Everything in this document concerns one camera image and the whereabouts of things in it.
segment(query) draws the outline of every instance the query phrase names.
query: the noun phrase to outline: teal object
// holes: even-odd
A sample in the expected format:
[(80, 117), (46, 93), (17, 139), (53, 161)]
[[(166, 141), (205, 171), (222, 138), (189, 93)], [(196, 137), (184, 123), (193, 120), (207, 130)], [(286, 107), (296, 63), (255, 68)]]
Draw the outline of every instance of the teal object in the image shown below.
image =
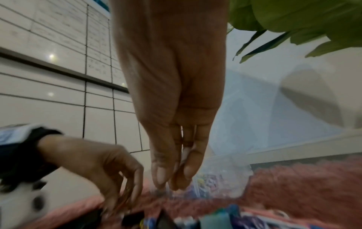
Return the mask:
[(233, 229), (230, 216), (226, 212), (206, 215), (200, 219), (201, 229)]

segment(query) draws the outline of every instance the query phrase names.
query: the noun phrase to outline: hand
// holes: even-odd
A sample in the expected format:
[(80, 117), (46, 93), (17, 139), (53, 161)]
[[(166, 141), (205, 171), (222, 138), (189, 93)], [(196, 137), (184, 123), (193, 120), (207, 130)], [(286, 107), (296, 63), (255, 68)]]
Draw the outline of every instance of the hand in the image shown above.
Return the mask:
[(104, 196), (107, 210), (114, 209), (123, 182), (133, 187), (131, 203), (141, 194), (143, 167), (124, 147), (63, 135), (47, 135), (38, 143), (45, 160), (93, 182)]
[[(173, 190), (184, 189), (222, 100), (228, 1), (110, 3), (118, 57), (150, 138), (153, 182), (162, 188), (170, 179)], [(180, 165), (182, 146), (189, 154)]]

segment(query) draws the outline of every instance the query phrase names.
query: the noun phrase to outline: red fluffy rug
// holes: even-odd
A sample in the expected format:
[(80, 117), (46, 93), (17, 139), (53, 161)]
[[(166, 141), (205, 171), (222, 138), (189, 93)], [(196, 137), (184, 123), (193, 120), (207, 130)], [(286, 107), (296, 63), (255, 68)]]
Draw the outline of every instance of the red fluffy rug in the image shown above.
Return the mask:
[[(55, 228), (101, 205), (92, 197), (49, 213), (24, 228)], [(161, 208), (172, 217), (201, 216), (230, 203), (278, 209), (291, 217), (317, 219), (345, 229), (362, 228), (362, 157), (317, 165), (295, 164), (260, 169), (250, 178), (242, 197), (232, 200), (156, 198), (144, 193), (133, 209), (157, 216)], [(120, 228), (119, 223), (100, 228)]]

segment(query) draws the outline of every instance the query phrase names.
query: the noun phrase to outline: white wall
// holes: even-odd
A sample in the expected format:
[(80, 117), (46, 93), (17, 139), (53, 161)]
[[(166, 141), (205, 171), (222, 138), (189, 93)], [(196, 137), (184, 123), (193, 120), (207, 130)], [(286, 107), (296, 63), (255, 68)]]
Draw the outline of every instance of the white wall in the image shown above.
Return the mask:
[[(233, 30), (227, 37), (224, 98), (210, 135), (215, 154), (303, 145), (360, 128), (361, 48), (304, 58), (328, 39), (299, 46), (287, 40), (242, 64), (242, 55), (232, 61), (252, 35)], [(243, 55), (278, 35), (265, 33)]]
[[(148, 136), (129, 94), (0, 58), (0, 107), (0, 126), (42, 123), (69, 136), (122, 144), (150, 165)], [(64, 169), (45, 180), (51, 208), (98, 193)]]

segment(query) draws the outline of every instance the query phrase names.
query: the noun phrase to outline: plastic bag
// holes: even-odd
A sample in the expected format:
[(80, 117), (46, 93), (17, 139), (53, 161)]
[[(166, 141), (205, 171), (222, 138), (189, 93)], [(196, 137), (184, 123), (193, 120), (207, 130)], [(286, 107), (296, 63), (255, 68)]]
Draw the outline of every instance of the plastic bag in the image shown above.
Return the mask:
[(171, 198), (236, 198), (243, 194), (244, 189), (253, 175), (250, 165), (245, 163), (245, 154), (213, 156), (203, 161), (198, 173), (186, 190), (157, 190), (153, 185), (151, 171), (145, 173), (145, 182), (150, 192), (157, 196)]

